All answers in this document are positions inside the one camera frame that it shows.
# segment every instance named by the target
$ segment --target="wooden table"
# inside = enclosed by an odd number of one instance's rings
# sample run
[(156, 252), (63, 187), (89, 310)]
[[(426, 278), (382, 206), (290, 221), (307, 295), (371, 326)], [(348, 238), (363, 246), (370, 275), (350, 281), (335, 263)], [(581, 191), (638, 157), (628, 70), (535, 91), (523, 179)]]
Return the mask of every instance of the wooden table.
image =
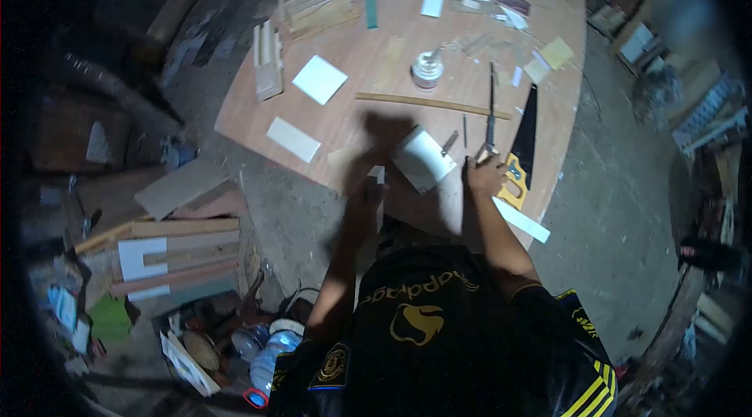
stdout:
[[(248, 149), (287, 167), (312, 181), (341, 193), (361, 180), (375, 164), (387, 166), (391, 190), (385, 212), (434, 234), (459, 235), (463, 231), (463, 184), (461, 170), (466, 154), (475, 154), (485, 140), (486, 118), (467, 115), (468, 147), (463, 147), (463, 116), (458, 111), (416, 105), (355, 100), (356, 92), (380, 92), (425, 96), (487, 109), (489, 65), (511, 77), (515, 66), (531, 60), (531, 52), (561, 36), (574, 57), (550, 73), (539, 85), (538, 128), (531, 190), (522, 212), (535, 221), (543, 219), (559, 179), (569, 136), (575, 121), (584, 61), (584, 0), (528, 0), (530, 27), (520, 31), (494, 18), (452, 11), (445, 0), (440, 18), (420, 15), (423, 0), (377, 0), (378, 28), (367, 29), (364, 0), (354, 0), (362, 15), (293, 42), (277, 21), (284, 43), (284, 92), (257, 102), (253, 53), (241, 64), (232, 82), (214, 129)], [(463, 45), (483, 33), (509, 41), (501, 48), (486, 48), (468, 57)], [(413, 59), (439, 45), (445, 73), (432, 92), (419, 90), (411, 81)], [(318, 105), (291, 84), (302, 67), (318, 54), (349, 77), (333, 98)], [(511, 121), (497, 119), (496, 148), (506, 154), (512, 147), (530, 89), (522, 74), (519, 87), (502, 85), (496, 90), (499, 111), (512, 113)], [(306, 163), (274, 141), (266, 132), (275, 117), (321, 142), (313, 160)], [(460, 135), (449, 155), (458, 168), (438, 186), (419, 196), (400, 171), (390, 163), (390, 150), (415, 124), (421, 124), (439, 145), (454, 130)], [(531, 237), (515, 230), (525, 246)]]

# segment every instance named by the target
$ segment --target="yellow saw handle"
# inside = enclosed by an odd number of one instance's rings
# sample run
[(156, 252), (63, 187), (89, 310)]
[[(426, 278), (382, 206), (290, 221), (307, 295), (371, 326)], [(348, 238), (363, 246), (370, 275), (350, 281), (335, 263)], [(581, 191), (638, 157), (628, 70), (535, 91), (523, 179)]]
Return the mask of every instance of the yellow saw handle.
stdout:
[(517, 211), (520, 211), (522, 209), (522, 202), (525, 201), (525, 196), (527, 196), (527, 174), (520, 167), (520, 159), (512, 153), (509, 153), (509, 157), (507, 158), (507, 177), (520, 190), (520, 196), (514, 196), (507, 187), (502, 187), (496, 194), (496, 197), (501, 198), (516, 208)]

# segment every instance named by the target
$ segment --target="glue jar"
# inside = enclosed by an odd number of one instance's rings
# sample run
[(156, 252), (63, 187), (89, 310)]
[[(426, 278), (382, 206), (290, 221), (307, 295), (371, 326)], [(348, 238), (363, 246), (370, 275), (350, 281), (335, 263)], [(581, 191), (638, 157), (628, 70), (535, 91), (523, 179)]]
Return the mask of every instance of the glue jar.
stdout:
[(438, 79), (444, 72), (444, 64), (439, 56), (431, 59), (432, 52), (426, 51), (415, 58), (412, 68), (413, 82), (420, 87), (421, 91), (433, 91), (438, 84)]

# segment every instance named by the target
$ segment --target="hand saw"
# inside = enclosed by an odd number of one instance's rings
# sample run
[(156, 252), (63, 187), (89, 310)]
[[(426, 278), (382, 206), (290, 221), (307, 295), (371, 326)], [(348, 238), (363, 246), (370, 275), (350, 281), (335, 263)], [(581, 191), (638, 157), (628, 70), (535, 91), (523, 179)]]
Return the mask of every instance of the hand saw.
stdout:
[(517, 211), (522, 209), (532, 180), (532, 162), (535, 158), (535, 129), (538, 124), (538, 86), (532, 84), (527, 95), (525, 113), (522, 114), (520, 127), (512, 143), (512, 150), (507, 157), (507, 177), (517, 187), (520, 194), (515, 196), (507, 187), (502, 187), (496, 194)]

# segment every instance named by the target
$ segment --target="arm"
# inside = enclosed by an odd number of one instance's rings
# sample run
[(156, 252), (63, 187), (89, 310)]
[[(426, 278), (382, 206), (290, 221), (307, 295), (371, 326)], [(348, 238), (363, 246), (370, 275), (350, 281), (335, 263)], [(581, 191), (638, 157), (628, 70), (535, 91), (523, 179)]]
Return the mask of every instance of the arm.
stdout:
[(326, 271), (321, 291), (303, 334), (306, 339), (334, 342), (355, 309), (355, 260), (370, 235), (376, 232), (376, 209), (386, 190), (367, 177), (347, 201), (339, 241)]
[(468, 186), (475, 202), (478, 223), (491, 267), (493, 282), (506, 297), (519, 288), (540, 282), (532, 260), (491, 199), (506, 182), (507, 167), (494, 154), (481, 165), (467, 159)]

